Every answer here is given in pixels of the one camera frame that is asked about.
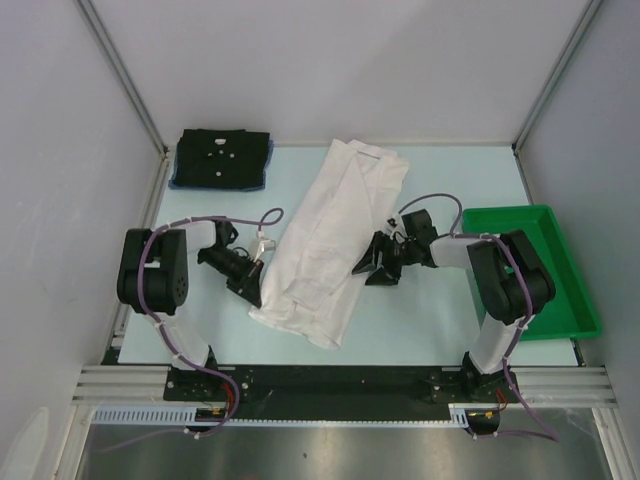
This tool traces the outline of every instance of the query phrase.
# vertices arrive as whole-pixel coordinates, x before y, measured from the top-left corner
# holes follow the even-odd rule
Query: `purple cable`
[[[522,276],[522,272],[520,271],[520,268],[518,267],[518,264],[516,263],[515,259],[513,258],[513,255],[511,254],[511,251],[509,250],[509,247],[507,247],[507,245],[505,245],[505,243],[500,239],[500,237],[498,237],[496,235],[491,235],[491,234],[488,234],[488,233],[485,233],[485,234],[455,233],[455,230],[458,227],[458,224],[460,223],[460,220],[462,219],[462,202],[455,195],[451,195],[450,193],[430,193],[428,195],[422,195],[420,197],[417,197],[417,198],[411,200],[404,207],[402,207],[398,211],[398,213],[404,212],[407,208],[409,208],[410,206],[418,203],[421,200],[426,200],[428,198],[437,198],[437,197],[449,198],[449,199],[453,200],[454,202],[456,202],[456,204],[458,205],[458,215],[456,216],[455,220],[451,224],[451,228],[449,229],[449,235],[451,237],[455,237],[455,238],[478,238],[478,239],[491,240],[491,241],[495,242],[498,245],[500,250],[502,250],[502,252],[504,253],[504,255],[505,255],[506,259],[507,259],[507,261],[509,262],[509,265],[511,265],[511,268],[513,268],[513,272],[516,275],[516,279],[518,280],[518,284],[520,285],[520,288],[522,288],[522,292],[524,293],[524,298],[525,298],[527,310],[526,310],[525,316],[523,317],[523,319],[518,324],[518,331],[514,335],[513,339],[511,340],[511,343],[509,344],[509,347],[507,347],[507,350],[505,351],[505,354],[502,357],[502,371],[504,372],[504,376],[505,376],[505,378],[507,380],[507,384],[509,385],[509,389],[514,393],[514,395],[516,396],[518,401],[522,404],[522,406],[527,411],[527,413],[531,416],[531,418],[533,418],[533,420],[538,424],[538,426],[540,426],[540,428],[542,428],[545,431],[545,433],[532,432],[532,431],[529,431],[529,430],[504,430],[502,432],[496,432],[496,435],[477,435],[471,430],[471,428],[468,428],[467,431],[470,434],[474,435],[474,438],[494,438],[496,436],[522,436],[522,435],[524,435],[524,436],[533,436],[533,437],[545,438],[547,440],[552,440],[554,442],[560,442],[560,437],[555,432],[555,430],[553,428],[551,428],[549,425],[547,425],[546,423],[544,423],[544,421],[538,416],[536,411],[533,410],[529,406],[529,404],[526,402],[526,400],[522,397],[522,394],[518,390],[518,387],[514,383],[513,379],[511,378],[511,373],[509,372],[509,357],[511,356],[511,354],[515,350],[516,346],[518,345],[518,342],[520,341],[520,337],[522,337],[522,332],[526,328],[527,324],[533,318],[533,301],[531,300],[531,294],[529,293],[529,289],[527,288],[527,283],[524,281],[524,277]]]
[[[520,285],[520,288],[522,288],[522,292],[524,293],[525,302],[527,304],[527,310],[526,310],[525,316],[523,317],[522,320],[520,320],[520,322],[518,324],[518,331],[513,336],[513,339],[511,340],[511,343],[507,347],[507,350],[505,351],[504,356],[502,357],[502,371],[504,373],[505,379],[507,380],[507,384],[509,385],[509,389],[513,392],[513,394],[516,396],[518,401],[522,404],[522,406],[527,411],[527,413],[531,416],[531,418],[533,418],[533,420],[538,424],[538,426],[540,428],[542,428],[545,431],[545,433],[532,432],[532,431],[529,431],[529,430],[504,430],[502,432],[496,432],[497,435],[491,435],[491,434],[489,434],[489,435],[477,435],[477,434],[473,433],[473,431],[470,428],[469,428],[469,431],[474,435],[474,438],[489,438],[489,437],[493,438],[495,436],[504,436],[504,435],[516,436],[516,435],[520,435],[520,436],[540,437],[540,438],[545,438],[547,440],[552,440],[554,442],[560,442],[560,437],[558,436],[556,431],[553,428],[551,428],[549,425],[547,425],[540,418],[540,416],[537,414],[537,412],[535,410],[533,410],[529,406],[529,404],[526,402],[526,400],[522,397],[522,394],[520,393],[520,390],[518,390],[518,387],[514,383],[513,379],[511,378],[511,373],[509,372],[509,357],[511,356],[511,354],[515,350],[516,346],[518,345],[518,342],[520,341],[520,337],[522,337],[522,332],[524,331],[525,327],[527,326],[527,324],[533,318],[533,302],[531,300],[531,294],[529,293],[529,289],[527,288],[527,284],[524,281],[524,277],[522,276],[522,272],[520,271],[520,268],[518,267],[518,264],[516,263],[515,259],[513,258],[513,255],[511,254],[511,251],[509,250],[509,247],[507,247],[507,245],[505,245],[505,243],[500,239],[500,237],[498,237],[496,235],[491,235],[491,234],[485,233],[485,234],[476,234],[476,235],[474,235],[474,234],[453,234],[452,236],[457,237],[457,238],[487,239],[487,240],[491,240],[491,241],[495,242],[498,245],[498,247],[500,248],[500,250],[502,250],[502,252],[504,253],[507,261],[509,262],[509,265],[511,265],[511,268],[513,268],[513,273],[516,275],[516,279],[518,280],[518,284]]]
[[[460,220],[462,220],[462,202],[455,195],[451,195],[450,193],[429,193],[428,195],[422,195],[418,198],[414,198],[413,200],[411,200],[404,207],[398,210],[398,213],[402,213],[411,205],[414,205],[422,200],[427,200],[428,198],[449,198],[454,202],[456,202],[456,204],[458,205],[458,215],[456,216],[455,220],[451,224],[451,228],[449,229],[449,235],[453,236],[456,228],[458,227],[458,224],[460,223]]]
[[[275,220],[271,220],[271,221],[267,222],[266,221],[267,217],[269,215],[271,215],[272,213],[275,213],[275,212],[279,213],[278,217]],[[231,378],[229,375],[225,375],[224,373],[218,372],[216,370],[211,370],[210,368],[202,367],[202,366],[192,362],[191,360],[186,358],[184,355],[182,355],[178,351],[178,349],[175,347],[175,345],[171,341],[171,338],[167,334],[166,328],[162,324],[162,319],[158,316],[158,314],[156,312],[154,312],[153,310],[151,310],[149,308],[149,306],[147,305],[147,302],[145,301],[145,298],[144,298],[144,265],[145,265],[145,260],[149,256],[149,252],[151,251],[151,246],[153,245],[153,242],[156,240],[156,238],[158,238],[158,236],[160,234],[162,234],[163,232],[166,232],[170,228],[181,227],[181,226],[184,226],[184,225],[188,225],[190,223],[200,222],[200,221],[235,222],[235,223],[241,223],[241,224],[244,224],[244,225],[256,225],[258,228],[262,228],[262,227],[268,227],[268,226],[271,226],[271,225],[275,225],[280,220],[282,220],[283,217],[284,217],[284,210],[282,208],[280,208],[280,207],[276,207],[276,208],[272,208],[270,210],[267,210],[265,212],[265,214],[262,216],[262,218],[260,220],[258,220],[258,221],[255,221],[255,220],[244,220],[244,219],[240,219],[240,218],[229,218],[229,217],[223,217],[223,216],[218,216],[218,215],[184,218],[182,220],[178,220],[178,221],[166,224],[166,225],[162,225],[162,226],[158,227],[157,229],[155,229],[153,231],[153,233],[151,234],[151,236],[149,237],[149,239],[147,240],[147,243],[145,244],[145,246],[144,246],[144,248],[142,250],[142,254],[140,256],[140,263],[138,265],[138,276],[137,276],[138,301],[140,302],[140,307],[142,308],[144,313],[149,315],[157,324],[160,325],[158,330],[160,332],[160,335],[162,336],[162,339],[164,340],[164,343],[167,345],[167,348],[169,349],[169,351],[173,355],[175,355],[178,358],[178,360],[180,360],[185,365],[193,368],[194,370],[198,370],[200,372],[207,373],[209,375],[213,375],[214,377],[221,378],[225,382],[229,383],[231,385],[231,388],[233,388],[234,402],[233,402],[231,410],[228,412],[227,416],[225,418],[223,418],[222,420],[220,420],[214,427],[210,428],[206,432],[202,432],[202,433],[197,434],[198,438],[209,437],[210,435],[212,435],[215,432],[217,432],[225,423],[227,423],[233,417],[233,415],[236,413],[236,410],[238,409],[238,405],[240,404],[240,389],[238,388],[238,384],[235,382],[235,380],[233,380],[233,378]],[[184,432],[184,429],[170,428],[170,429],[158,430],[156,432],[151,432],[151,433],[148,433],[148,434],[133,438],[131,440],[127,440],[127,441],[124,441],[122,443],[118,443],[116,445],[112,445],[110,447],[103,448],[101,450],[98,450],[98,452],[99,453],[108,453],[108,452],[112,452],[114,450],[118,450],[120,448],[127,447],[129,445],[133,445],[133,444],[136,444],[138,442],[147,440],[147,439],[155,437],[157,435],[163,435],[165,433],[179,433],[179,432]]]

